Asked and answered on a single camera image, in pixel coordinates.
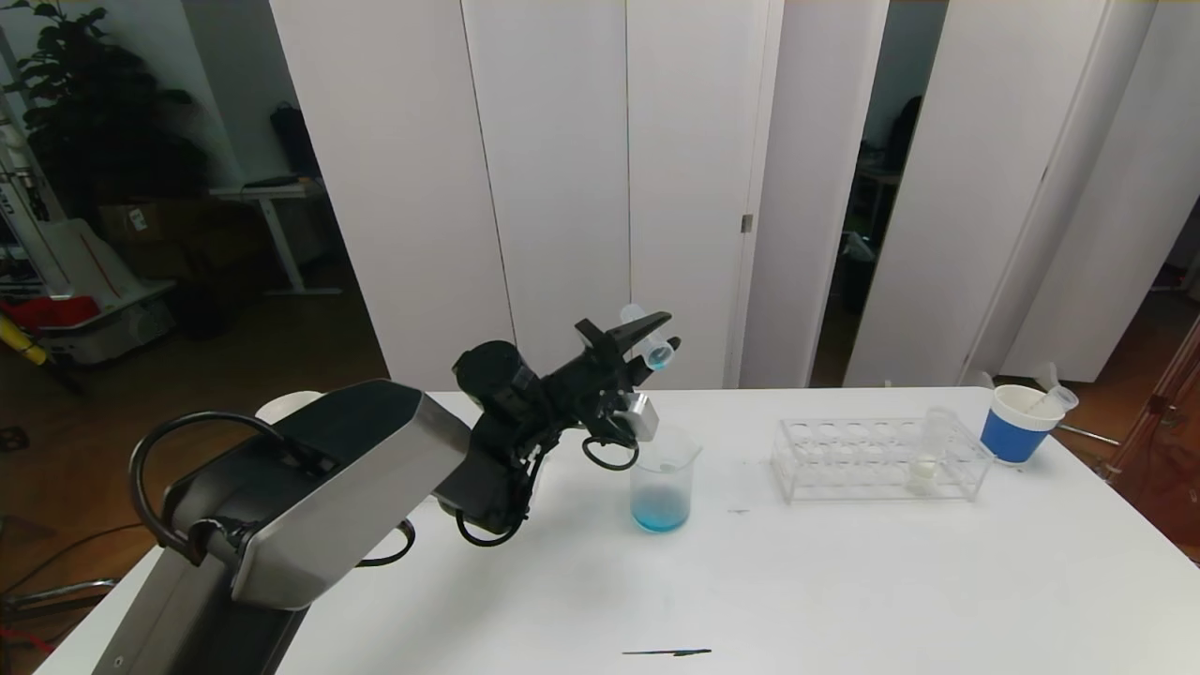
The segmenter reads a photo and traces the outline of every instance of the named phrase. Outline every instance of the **desk leg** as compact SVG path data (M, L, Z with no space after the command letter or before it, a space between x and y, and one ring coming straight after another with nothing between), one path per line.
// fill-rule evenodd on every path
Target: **desk leg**
M880 223L878 223L878 220L880 220L880 202L882 202L882 201L883 201L883 183L876 180L875 181L875 201L871 203L871 231L870 231L870 234L868 234L868 237L870 238L871 244L875 245L875 246L880 245L878 240L876 239L876 234L878 234L876 232L876 229L880 226Z
M283 265L283 271L288 274L288 281L292 283L289 291L271 291L268 292L269 295L336 295L341 293L341 288L305 288L304 276L300 275L300 268L296 265L296 259L292 256L292 246L288 245L288 238L283 234L283 226L280 223L280 216L275 213L275 203L269 197L263 197L258 201L259 207L263 209L263 217L266 219L266 226L271 231L271 240L275 241L275 252L280 256L280 264Z

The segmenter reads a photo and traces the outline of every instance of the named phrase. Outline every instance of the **table surface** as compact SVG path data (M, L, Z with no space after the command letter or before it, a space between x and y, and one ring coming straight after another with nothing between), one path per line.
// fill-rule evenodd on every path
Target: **table surface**
M209 195L226 199L295 199L324 193L324 184L313 179L265 187L214 187L209 190Z
M322 597L278 673L1200 671L1200 572L1054 440L1024 467L995 466L974 503L782 503L776 420L941 405L978 430L989 390L650 394L704 446L683 528L638 530L629 477L564 436L511 542L474 548L421 504L409 555ZM478 414L462 394L436 398ZM38 673L90 671L155 557ZM622 655L691 649L712 653Z

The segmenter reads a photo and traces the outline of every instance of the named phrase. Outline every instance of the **glass beaker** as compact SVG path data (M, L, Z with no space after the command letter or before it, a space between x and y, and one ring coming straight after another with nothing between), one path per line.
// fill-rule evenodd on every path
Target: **glass beaker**
M629 510L643 530L670 532L691 513L691 470L701 447L682 429L660 424L640 444L629 476Z

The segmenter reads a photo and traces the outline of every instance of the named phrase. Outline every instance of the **yellow object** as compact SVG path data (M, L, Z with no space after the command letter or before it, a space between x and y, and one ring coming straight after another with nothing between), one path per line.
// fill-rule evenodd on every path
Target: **yellow object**
M17 350L17 353L36 365L46 363L46 350L38 347L6 316L0 316L0 342Z

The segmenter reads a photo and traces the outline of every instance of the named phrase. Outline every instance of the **blue liquid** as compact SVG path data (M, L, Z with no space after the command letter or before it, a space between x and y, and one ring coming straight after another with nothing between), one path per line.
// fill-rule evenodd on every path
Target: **blue liquid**
M649 485L634 492L630 512L638 525L650 532L670 532L688 521L689 496L664 485Z
M646 357L646 365L650 366L650 370L662 370L673 356L674 350L670 345L654 347Z

